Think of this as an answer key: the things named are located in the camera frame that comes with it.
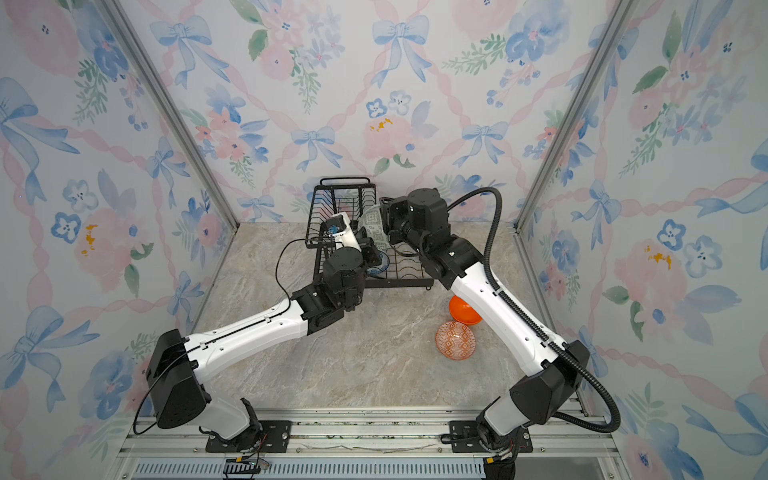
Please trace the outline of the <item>green patterned bowl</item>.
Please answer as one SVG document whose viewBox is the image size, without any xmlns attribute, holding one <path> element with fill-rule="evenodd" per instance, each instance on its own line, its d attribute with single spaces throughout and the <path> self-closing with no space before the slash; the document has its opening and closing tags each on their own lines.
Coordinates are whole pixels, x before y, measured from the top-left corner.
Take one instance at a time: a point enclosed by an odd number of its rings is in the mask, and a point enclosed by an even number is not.
<svg viewBox="0 0 768 480">
<path fill-rule="evenodd" d="M 359 226 L 366 230 L 379 251 L 387 251 L 390 243 L 387 234 L 384 232 L 381 207 L 375 205 L 368 208 L 358 220 Z"/>
</svg>

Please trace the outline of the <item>black wire dish rack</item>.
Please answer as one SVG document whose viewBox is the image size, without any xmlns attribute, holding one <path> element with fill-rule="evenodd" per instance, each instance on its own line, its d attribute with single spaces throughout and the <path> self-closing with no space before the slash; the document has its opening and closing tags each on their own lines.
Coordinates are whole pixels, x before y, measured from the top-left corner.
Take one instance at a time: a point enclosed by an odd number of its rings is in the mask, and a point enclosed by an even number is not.
<svg viewBox="0 0 768 480">
<path fill-rule="evenodd" d="M 377 262 L 367 270 L 368 288 L 433 287 L 434 280 L 425 273 L 413 249 L 403 244 L 397 248 L 390 245 L 383 231 L 376 185 L 364 176 L 325 177 L 314 186 L 305 244 L 315 252 L 315 276 L 341 246 L 325 228 L 328 219 L 340 214 L 346 215 L 352 231 L 363 233 L 378 252 Z"/>
</svg>

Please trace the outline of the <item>blue floral bowl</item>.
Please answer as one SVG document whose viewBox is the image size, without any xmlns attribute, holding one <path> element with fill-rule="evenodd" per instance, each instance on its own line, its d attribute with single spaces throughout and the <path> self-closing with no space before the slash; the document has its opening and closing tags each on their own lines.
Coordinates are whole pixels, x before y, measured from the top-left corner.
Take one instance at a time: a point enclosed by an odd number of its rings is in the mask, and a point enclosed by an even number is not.
<svg viewBox="0 0 768 480">
<path fill-rule="evenodd" d="M 367 270 L 367 274 L 374 278 L 386 278 L 388 275 L 389 264 L 381 263 L 377 266 L 373 266 Z"/>
</svg>

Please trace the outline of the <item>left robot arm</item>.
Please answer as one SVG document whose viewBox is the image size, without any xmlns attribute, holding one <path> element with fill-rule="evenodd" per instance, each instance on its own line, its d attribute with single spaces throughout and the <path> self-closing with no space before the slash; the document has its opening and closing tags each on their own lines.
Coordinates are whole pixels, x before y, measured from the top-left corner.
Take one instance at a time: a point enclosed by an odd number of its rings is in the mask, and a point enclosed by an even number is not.
<svg viewBox="0 0 768 480">
<path fill-rule="evenodd" d="M 220 446 L 240 451 L 259 442 L 263 428 L 251 402 L 229 400 L 207 382 L 272 346 L 332 325 L 362 302 L 379 251 L 370 239 L 334 246 L 310 284 L 264 312 L 218 330 L 183 336 L 172 329 L 159 336 L 145 373 L 156 428 L 195 425 Z"/>
</svg>

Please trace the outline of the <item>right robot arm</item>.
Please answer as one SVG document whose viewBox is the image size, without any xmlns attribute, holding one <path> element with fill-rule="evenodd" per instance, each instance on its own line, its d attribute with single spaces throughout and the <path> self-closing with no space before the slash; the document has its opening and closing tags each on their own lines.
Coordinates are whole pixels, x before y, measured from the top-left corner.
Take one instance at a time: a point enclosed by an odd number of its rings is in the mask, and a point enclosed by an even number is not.
<svg viewBox="0 0 768 480">
<path fill-rule="evenodd" d="M 560 409 L 585 376 L 587 348 L 579 341 L 566 342 L 518 302 L 492 272 L 490 245 L 478 250 L 452 233 L 449 206 L 436 189 L 382 200 L 381 221 L 390 243 L 414 249 L 425 271 L 480 315 L 524 373 L 476 418 L 487 449 L 498 450 L 519 428 L 552 418 L 590 428 Z"/>
</svg>

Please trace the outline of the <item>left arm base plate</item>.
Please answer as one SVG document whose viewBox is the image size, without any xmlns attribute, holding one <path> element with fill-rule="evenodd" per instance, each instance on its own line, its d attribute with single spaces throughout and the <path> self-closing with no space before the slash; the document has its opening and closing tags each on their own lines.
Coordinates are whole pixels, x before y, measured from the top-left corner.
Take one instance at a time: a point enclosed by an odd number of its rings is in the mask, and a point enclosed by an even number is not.
<svg viewBox="0 0 768 480">
<path fill-rule="evenodd" d="M 207 433 L 206 453 L 286 453 L 293 423 L 289 420 L 261 421 L 260 426 L 249 427 L 230 440 Z"/>
</svg>

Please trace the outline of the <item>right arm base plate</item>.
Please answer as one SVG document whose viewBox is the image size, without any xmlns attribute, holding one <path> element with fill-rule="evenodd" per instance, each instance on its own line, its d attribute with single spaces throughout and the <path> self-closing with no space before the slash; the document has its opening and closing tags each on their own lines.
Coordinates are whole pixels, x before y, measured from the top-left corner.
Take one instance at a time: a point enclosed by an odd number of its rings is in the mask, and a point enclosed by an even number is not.
<svg viewBox="0 0 768 480">
<path fill-rule="evenodd" d="M 453 453 L 496 454 L 516 447 L 519 453 L 532 453 L 531 435 L 526 428 L 519 427 L 506 436 L 500 450 L 488 450 L 481 442 L 477 423 L 474 420 L 452 420 L 448 422 L 448 432 L 440 436 L 443 444 L 449 445 Z"/>
</svg>

